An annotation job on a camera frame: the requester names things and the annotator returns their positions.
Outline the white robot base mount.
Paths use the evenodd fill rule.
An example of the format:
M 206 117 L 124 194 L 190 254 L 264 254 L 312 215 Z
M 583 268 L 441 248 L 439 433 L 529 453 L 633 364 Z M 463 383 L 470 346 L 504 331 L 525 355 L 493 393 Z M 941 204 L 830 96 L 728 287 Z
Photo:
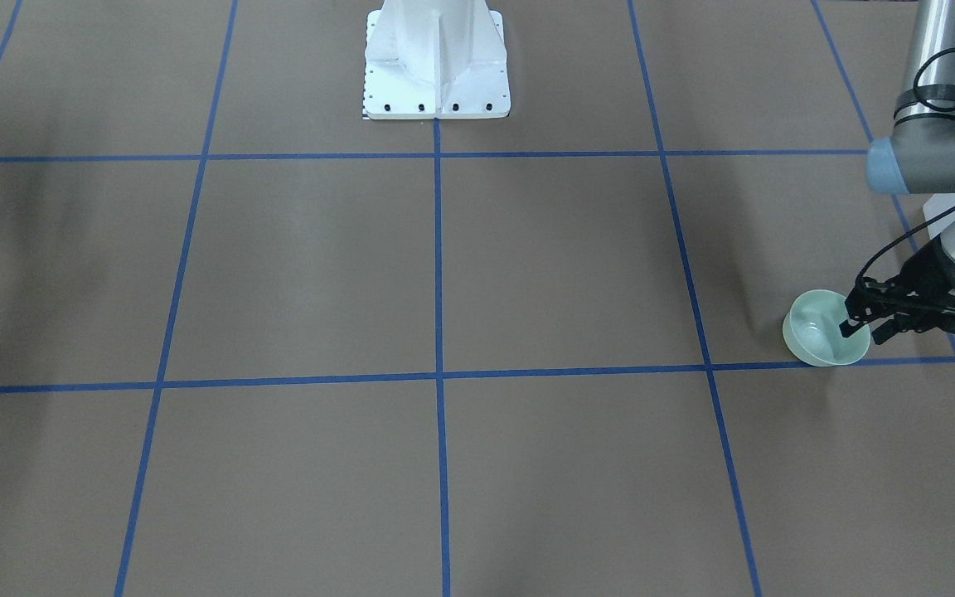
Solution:
M 371 120 L 511 113 L 503 15 L 485 1 L 384 1 L 368 12 L 361 114 Z

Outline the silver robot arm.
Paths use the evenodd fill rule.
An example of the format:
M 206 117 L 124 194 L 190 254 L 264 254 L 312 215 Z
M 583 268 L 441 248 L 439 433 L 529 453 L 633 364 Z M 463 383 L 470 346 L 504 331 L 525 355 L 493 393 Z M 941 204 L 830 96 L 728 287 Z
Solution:
M 955 193 L 955 1 L 921 1 L 890 136 L 873 141 L 865 163 L 873 192 Z M 939 329 L 955 335 L 955 206 L 918 226 L 933 234 L 886 280 L 862 269 L 846 296 L 839 335 L 875 323 L 873 342 Z

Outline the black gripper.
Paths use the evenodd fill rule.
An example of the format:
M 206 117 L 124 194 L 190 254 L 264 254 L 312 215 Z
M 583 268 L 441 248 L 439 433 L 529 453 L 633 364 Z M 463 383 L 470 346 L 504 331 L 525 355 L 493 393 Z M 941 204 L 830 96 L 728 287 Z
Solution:
M 901 298 L 907 305 L 897 305 Z M 846 318 L 838 325 L 841 337 L 853 337 L 878 321 L 882 323 L 870 332 L 876 345 L 934 328 L 955 335 L 955 262 L 940 240 L 932 240 L 905 262 L 894 282 L 855 282 L 845 309 Z

